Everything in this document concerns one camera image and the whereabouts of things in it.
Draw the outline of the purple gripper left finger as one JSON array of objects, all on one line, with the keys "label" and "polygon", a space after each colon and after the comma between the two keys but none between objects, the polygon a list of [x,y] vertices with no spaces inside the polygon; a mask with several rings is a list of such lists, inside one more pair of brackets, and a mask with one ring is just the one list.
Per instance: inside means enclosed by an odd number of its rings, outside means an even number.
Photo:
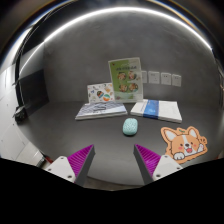
[{"label": "purple gripper left finger", "polygon": [[58,157],[46,168],[46,171],[83,186],[94,156],[94,145],[89,145],[68,157]]}]

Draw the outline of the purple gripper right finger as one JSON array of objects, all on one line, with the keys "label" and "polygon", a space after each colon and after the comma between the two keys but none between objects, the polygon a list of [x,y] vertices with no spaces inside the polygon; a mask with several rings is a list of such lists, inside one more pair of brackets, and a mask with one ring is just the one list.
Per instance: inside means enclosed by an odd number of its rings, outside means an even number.
[{"label": "purple gripper right finger", "polygon": [[134,145],[133,154],[145,185],[182,169],[170,156],[160,156],[139,144]]}]

